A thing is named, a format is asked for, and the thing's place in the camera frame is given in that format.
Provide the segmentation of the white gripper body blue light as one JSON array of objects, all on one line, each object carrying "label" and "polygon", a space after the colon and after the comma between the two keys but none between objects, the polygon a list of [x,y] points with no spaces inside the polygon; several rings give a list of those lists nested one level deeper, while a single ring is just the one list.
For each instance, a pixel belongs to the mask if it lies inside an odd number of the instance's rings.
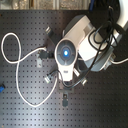
[{"label": "white gripper body blue light", "polygon": [[73,68],[77,59],[77,51],[70,40],[61,40],[55,48],[55,60],[60,71],[59,78],[70,81],[73,78]]}]

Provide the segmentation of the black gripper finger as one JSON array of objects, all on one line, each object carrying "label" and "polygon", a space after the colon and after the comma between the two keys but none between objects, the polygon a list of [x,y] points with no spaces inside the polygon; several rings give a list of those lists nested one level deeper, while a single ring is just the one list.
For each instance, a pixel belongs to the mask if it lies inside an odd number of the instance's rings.
[{"label": "black gripper finger", "polygon": [[68,94],[66,94],[66,93],[63,93],[62,105],[63,105],[63,107],[68,106]]},{"label": "black gripper finger", "polygon": [[47,75],[45,76],[44,80],[46,81],[46,83],[49,83],[52,78],[53,78],[53,75],[47,74]]}]

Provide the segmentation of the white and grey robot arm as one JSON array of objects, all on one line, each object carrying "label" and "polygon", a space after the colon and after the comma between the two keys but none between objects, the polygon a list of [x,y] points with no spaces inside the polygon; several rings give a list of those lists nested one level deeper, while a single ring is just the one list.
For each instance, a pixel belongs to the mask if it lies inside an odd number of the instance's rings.
[{"label": "white and grey robot arm", "polygon": [[69,22],[59,40],[55,40],[50,28],[46,29],[55,43],[56,68],[45,80],[49,82],[58,74],[63,84],[64,107],[68,105],[68,93],[79,83],[85,84],[90,71],[99,72],[110,62],[114,48],[128,28],[128,0],[119,0],[119,6],[119,19],[114,20],[113,8],[109,7],[109,19],[99,28],[95,28],[86,15],[78,15]]}]

